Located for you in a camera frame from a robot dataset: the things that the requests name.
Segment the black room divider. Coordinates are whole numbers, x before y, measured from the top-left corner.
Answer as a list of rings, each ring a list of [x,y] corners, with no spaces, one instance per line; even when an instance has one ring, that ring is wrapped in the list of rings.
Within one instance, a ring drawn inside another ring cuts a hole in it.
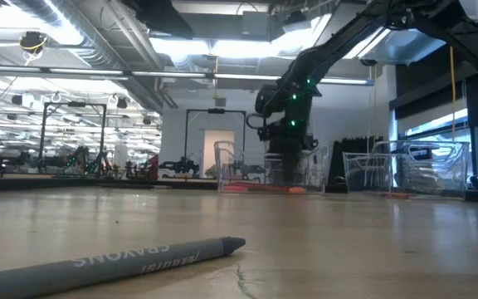
[[[332,148],[329,174],[325,186],[326,193],[346,193],[344,182],[344,157],[343,152],[368,153],[375,143],[383,141],[383,137],[355,137],[343,138],[335,141]]]

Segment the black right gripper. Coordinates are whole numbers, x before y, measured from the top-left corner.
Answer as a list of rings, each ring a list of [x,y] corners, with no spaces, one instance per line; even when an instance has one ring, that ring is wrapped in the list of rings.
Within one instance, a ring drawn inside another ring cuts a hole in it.
[[[257,129],[261,141],[268,142],[268,152],[288,152],[282,155],[282,175],[285,186],[303,183],[301,161],[303,150],[313,150],[319,141],[308,132],[312,100],[320,93],[317,81],[309,77],[289,84],[278,80],[280,86],[275,99],[282,102],[284,110],[263,116],[263,125]]]

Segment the grey crayon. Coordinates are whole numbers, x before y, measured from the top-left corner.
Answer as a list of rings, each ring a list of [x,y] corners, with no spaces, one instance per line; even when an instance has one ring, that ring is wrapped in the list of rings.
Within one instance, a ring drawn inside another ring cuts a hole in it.
[[[245,244],[244,238],[210,238],[0,271],[0,299],[32,299],[184,267],[229,256]]]

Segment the long linear ceiling lamp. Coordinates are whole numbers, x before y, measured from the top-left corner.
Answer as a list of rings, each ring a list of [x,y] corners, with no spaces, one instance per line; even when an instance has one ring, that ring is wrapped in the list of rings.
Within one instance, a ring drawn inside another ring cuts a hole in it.
[[[47,66],[0,65],[0,76],[45,76],[53,78],[84,77],[91,80],[127,81],[129,77],[153,77],[168,79],[208,79],[240,81],[276,81],[278,76],[242,75],[228,73],[178,72],[178,71],[130,71],[87,68],[62,68]]]

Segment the black table frame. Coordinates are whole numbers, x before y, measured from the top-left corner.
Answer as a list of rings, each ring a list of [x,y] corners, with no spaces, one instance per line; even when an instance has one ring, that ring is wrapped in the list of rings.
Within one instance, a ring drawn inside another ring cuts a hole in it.
[[[217,190],[217,183],[203,180],[173,180],[173,181],[147,181],[147,180],[115,180],[115,179],[86,179],[86,178],[52,178],[34,177],[26,175],[21,178],[0,178],[0,191],[26,190],[26,189],[51,189],[69,187],[98,187],[110,186],[113,188],[151,189],[153,187],[168,187],[172,189]],[[326,194],[347,194],[343,185],[327,187]],[[466,202],[478,203],[478,191],[468,190]]]

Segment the black gantry frame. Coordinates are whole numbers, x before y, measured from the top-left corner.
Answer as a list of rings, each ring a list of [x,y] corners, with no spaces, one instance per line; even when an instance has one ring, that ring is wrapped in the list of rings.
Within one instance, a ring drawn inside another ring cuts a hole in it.
[[[200,173],[211,168],[215,162],[215,144],[232,153],[244,149],[246,140],[246,112],[222,108],[188,109],[185,116],[184,155],[200,166]]]
[[[106,115],[107,115],[107,105],[106,104],[96,104],[96,103],[86,103],[85,101],[69,101],[69,102],[53,102],[48,101],[44,103],[44,108],[42,112],[42,123],[41,123],[41,137],[39,144],[39,153],[38,153],[38,163],[44,161],[44,149],[45,149],[45,138],[46,138],[46,127],[47,119],[55,114],[62,106],[68,106],[72,108],[86,108],[90,107],[101,107],[102,113],[99,114],[101,118],[101,131],[100,131],[100,150],[98,153],[99,158],[101,159],[105,153],[105,125],[106,125]]]

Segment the grey ceiling unit box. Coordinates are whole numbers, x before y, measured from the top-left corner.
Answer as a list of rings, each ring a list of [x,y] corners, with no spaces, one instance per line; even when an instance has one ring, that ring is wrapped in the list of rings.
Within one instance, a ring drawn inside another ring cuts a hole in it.
[[[265,36],[269,30],[269,15],[266,12],[242,12],[242,30],[246,35]]]

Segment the clear plastic bin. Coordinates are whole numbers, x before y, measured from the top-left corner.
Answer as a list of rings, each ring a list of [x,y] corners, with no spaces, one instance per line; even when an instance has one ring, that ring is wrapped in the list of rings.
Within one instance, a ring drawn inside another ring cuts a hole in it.
[[[344,182],[350,193],[410,199],[466,197],[469,144],[452,141],[394,140],[376,143],[368,153],[343,153]]]
[[[223,145],[223,141],[215,144],[217,187],[220,192],[223,192],[224,186],[235,182],[285,186],[282,175],[282,154],[247,152],[241,148],[236,148],[236,151],[232,153],[224,149]],[[301,161],[303,183],[285,187],[302,187],[306,189],[305,194],[323,193],[329,174],[329,155],[329,148],[323,145],[304,151]],[[252,189],[247,193],[284,194]]]

